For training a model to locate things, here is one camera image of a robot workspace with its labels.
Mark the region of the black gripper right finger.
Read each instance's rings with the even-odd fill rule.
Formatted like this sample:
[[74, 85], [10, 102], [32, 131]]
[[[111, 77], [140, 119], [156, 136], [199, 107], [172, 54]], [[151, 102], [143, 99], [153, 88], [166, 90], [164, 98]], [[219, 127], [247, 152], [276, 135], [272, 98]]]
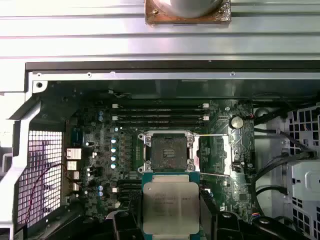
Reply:
[[199, 192], [200, 224], [207, 240], [318, 240], [320, 202], [292, 198], [292, 218], [257, 216], [250, 222], [221, 211], [209, 192]]

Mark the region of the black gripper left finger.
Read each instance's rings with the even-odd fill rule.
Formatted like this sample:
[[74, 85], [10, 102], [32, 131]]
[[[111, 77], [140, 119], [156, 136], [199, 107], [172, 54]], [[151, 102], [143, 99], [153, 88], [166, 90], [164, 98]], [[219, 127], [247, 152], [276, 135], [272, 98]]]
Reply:
[[95, 217], [80, 216], [57, 231], [58, 240], [142, 240], [140, 227], [142, 193], [129, 199], [126, 210], [114, 211], [103, 221]]

